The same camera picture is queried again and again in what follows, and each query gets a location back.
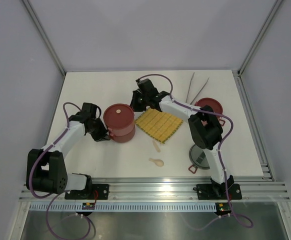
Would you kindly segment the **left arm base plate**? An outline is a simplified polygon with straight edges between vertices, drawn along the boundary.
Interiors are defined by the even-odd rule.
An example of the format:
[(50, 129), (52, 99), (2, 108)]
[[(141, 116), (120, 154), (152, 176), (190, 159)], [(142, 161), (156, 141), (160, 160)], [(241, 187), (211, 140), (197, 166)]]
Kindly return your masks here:
[(83, 190), (71, 190), (65, 194), (66, 200), (107, 200), (109, 196), (108, 184), (92, 184)]

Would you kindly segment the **metal tongs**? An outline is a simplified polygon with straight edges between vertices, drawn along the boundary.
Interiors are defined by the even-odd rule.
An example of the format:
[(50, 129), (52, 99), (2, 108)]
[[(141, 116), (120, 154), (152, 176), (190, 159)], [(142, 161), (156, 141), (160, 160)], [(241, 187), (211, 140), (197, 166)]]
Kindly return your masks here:
[(210, 77), (200, 78), (193, 72), (189, 81), (185, 102), (193, 105), (205, 86), (208, 84)]

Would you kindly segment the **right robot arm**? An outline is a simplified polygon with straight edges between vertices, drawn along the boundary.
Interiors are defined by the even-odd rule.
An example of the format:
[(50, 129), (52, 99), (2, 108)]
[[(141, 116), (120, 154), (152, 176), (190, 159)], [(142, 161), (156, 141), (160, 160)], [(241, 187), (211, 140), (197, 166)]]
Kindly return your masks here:
[(234, 189), (234, 177), (227, 171), (221, 156), (221, 145), (226, 139), (220, 124), (220, 113), (214, 112), (210, 105), (196, 107), (178, 102), (171, 92), (161, 91), (153, 85), (148, 76), (136, 80), (137, 90), (132, 92), (130, 107), (134, 112), (144, 112), (151, 108), (172, 114), (188, 123), (194, 142), (189, 150), (191, 167), (210, 170), (210, 183), (198, 184), (199, 199), (226, 199)]

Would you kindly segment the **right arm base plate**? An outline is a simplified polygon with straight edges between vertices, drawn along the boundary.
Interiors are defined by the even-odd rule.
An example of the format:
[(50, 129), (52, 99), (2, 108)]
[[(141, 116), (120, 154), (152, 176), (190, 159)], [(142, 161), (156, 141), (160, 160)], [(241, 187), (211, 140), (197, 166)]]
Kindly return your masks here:
[[(209, 184), (197, 184), (193, 190), (197, 193), (199, 200), (227, 200), (226, 187)], [(241, 200), (242, 193), (240, 185), (237, 183), (228, 186), (228, 196), (230, 200)]]

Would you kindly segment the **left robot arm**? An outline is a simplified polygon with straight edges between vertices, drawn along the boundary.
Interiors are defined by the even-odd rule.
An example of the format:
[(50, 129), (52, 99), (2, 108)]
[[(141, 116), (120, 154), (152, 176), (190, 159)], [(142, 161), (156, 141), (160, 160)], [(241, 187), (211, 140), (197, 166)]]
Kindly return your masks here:
[(65, 158), (86, 135), (90, 135), (95, 142), (110, 139), (101, 113), (101, 108), (96, 104), (83, 103), (76, 114), (66, 116), (66, 126), (53, 142), (29, 151), (26, 187), (35, 198), (65, 194), (71, 199), (88, 199), (97, 195), (91, 176), (68, 173)]

